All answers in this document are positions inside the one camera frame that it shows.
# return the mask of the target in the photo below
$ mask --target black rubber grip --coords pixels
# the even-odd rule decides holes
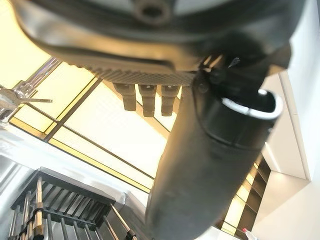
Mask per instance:
[[[194,94],[187,94],[181,100],[147,204],[146,224],[156,240],[194,240],[212,226],[263,147],[264,141],[260,147],[250,148],[217,140],[200,122]],[[274,122],[262,120],[265,140]]]

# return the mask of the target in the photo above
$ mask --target white bottle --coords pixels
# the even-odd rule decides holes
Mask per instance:
[[[259,240],[256,236],[252,234],[252,232],[248,231],[246,228],[242,229],[249,240]]]

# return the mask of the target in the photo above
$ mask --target metal rack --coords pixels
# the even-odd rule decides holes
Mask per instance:
[[[107,216],[121,222],[126,240],[137,240],[114,207],[115,199],[104,192],[46,168],[40,168],[25,182],[11,206],[14,215],[9,240],[48,240],[55,238],[53,225],[60,225],[64,240],[118,240]],[[104,225],[107,234],[101,233]],[[67,228],[73,228],[73,235]]]

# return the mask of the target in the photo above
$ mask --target glass panel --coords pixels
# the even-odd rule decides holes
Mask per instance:
[[[51,99],[53,103],[35,102],[33,105],[57,118],[93,77],[83,68],[62,63],[36,88],[38,92],[33,96],[35,99]]]
[[[243,201],[247,202],[248,197],[249,197],[249,191],[243,186],[241,185],[241,187],[239,188],[238,192],[236,193]]]
[[[245,178],[251,185],[254,183],[255,178],[249,173]]]
[[[228,223],[224,222],[222,224],[221,230],[226,232],[227,234],[230,234],[230,235],[234,236],[237,229],[235,227],[229,225]]]
[[[6,0],[0,0],[0,29],[0,85],[11,89],[27,80],[50,56],[23,34]]]
[[[136,84],[135,85],[135,92],[136,92],[136,100],[138,101],[138,103],[140,103],[141,105],[143,105],[142,102],[142,96],[139,92],[139,87]],[[177,114],[175,112],[172,113],[172,116],[162,116],[161,114],[161,105],[162,105],[162,99],[159,96],[158,93],[155,94],[155,110],[154,110],[154,117],[166,128],[168,129],[170,132],[172,130],[172,127],[174,126]]]
[[[167,140],[103,83],[92,92],[66,125],[93,142],[155,176]]]
[[[100,148],[84,140],[73,132],[65,129],[64,127],[60,128],[59,131],[53,136],[53,138],[88,156],[89,158],[96,160],[99,163],[102,163],[103,165],[117,171],[118,173],[127,176],[128,178],[151,189],[153,184],[153,180],[151,178],[145,176],[141,172],[135,170],[131,166],[101,150]]]
[[[16,117],[12,117],[10,119],[10,123],[13,124],[14,126],[17,126],[18,128],[23,129],[24,131],[28,132],[29,134],[31,134],[37,138],[45,139],[45,137],[46,137],[46,135],[43,132],[33,128],[32,126],[26,124],[25,122],[19,120]]]
[[[240,197],[235,196],[230,204],[225,221],[235,228],[238,227],[241,215],[244,211],[246,203]]]
[[[24,105],[14,116],[41,132],[44,132],[49,125],[53,123],[53,121],[51,121],[49,118],[45,117],[27,105]]]

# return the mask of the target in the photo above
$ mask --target black handle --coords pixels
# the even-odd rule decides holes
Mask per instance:
[[[265,91],[256,93],[261,105],[246,106],[218,96],[199,79],[191,88],[181,100],[149,195],[146,224],[156,240],[194,240],[220,217],[282,108],[278,97]]]

